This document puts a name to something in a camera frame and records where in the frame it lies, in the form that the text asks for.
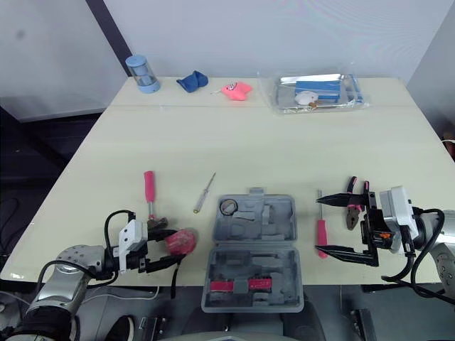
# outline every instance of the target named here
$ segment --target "blue cloth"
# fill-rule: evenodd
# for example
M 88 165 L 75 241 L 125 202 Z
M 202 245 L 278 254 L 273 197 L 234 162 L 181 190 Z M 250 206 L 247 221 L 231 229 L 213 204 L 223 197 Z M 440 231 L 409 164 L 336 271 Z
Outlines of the blue cloth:
M 203 73 L 194 71 L 191 75 L 182 80 L 177 80 L 177 83 L 187 92 L 195 92 L 200 87 L 205 87 L 208 84 L 208 78 Z
M 337 100 L 340 97 L 340 86 L 341 81 L 339 80 L 328 80 L 321 82 L 299 80 L 296 82 L 296 94 L 306 90 L 318 94 L 319 99 Z

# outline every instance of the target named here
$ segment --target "clear plastic bag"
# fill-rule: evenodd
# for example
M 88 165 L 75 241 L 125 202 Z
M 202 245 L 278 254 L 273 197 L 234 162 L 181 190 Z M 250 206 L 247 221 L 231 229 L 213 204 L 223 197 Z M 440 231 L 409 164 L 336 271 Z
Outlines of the clear plastic bag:
M 259 71 L 257 77 L 264 99 L 280 114 L 337 112 L 368 106 L 352 65 L 322 70 Z M 314 97 L 316 100 L 309 102 L 308 98 Z

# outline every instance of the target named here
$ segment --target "pliers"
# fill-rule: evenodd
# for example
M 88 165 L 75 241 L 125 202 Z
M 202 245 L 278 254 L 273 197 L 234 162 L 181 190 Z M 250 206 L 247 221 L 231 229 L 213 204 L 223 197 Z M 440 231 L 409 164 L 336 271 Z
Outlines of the pliers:
M 353 189 L 354 189 L 354 185 L 356 182 L 357 182 L 357 177 L 353 176 L 349 180 L 348 189 L 346 190 L 347 193 L 353 194 Z M 369 189 L 370 189 L 370 183 L 368 181 L 365 181 L 363 183 L 363 192 L 365 193 Z M 346 226 L 348 227 L 349 230 L 353 230 L 354 227 L 357 225 L 360 212 L 363 212 L 363 211 L 365 211 L 364 205 L 355 205 L 355 204 L 348 205 L 348 214 L 346 215 Z

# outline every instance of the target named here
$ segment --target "blue sponge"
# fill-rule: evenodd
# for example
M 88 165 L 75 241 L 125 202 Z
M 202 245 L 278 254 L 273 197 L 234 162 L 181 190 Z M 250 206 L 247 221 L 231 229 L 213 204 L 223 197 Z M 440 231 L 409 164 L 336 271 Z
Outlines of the blue sponge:
M 208 78 L 203 73 L 194 71 L 191 75 L 182 80 L 177 80 L 177 83 L 187 92 L 195 92 L 200 87 L 205 87 L 208 84 Z

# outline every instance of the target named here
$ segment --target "pink object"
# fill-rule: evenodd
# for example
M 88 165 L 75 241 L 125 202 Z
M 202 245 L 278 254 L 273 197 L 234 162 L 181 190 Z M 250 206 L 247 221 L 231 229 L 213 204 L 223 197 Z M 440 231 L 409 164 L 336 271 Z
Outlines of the pink object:
M 230 83 L 221 89 L 233 101 L 245 101 L 247 93 L 252 90 L 248 84 L 243 82 Z
M 211 281 L 210 291 L 232 293 L 234 291 L 234 281 Z
M 155 173 L 148 170 L 144 173 L 145 180 L 145 200 L 149 204 L 149 219 L 155 218 L 153 202 L 155 201 Z
M 253 278 L 248 280 L 250 290 L 270 290 L 272 289 L 271 278 Z
M 326 221 L 323 219 L 318 220 L 318 245 L 322 247 L 327 245 L 327 231 L 326 231 Z M 318 255 L 321 258 L 327 258 L 327 254 L 318 250 Z
M 189 254 L 196 247 L 196 237 L 187 229 L 177 231 L 164 241 L 170 254 Z
M 271 278 L 251 278 L 248 280 L 248 290 L 271 290 Z M 210 291 L 220 291 L 232 293 L 234 291 L 234 281 L 211 281 Z

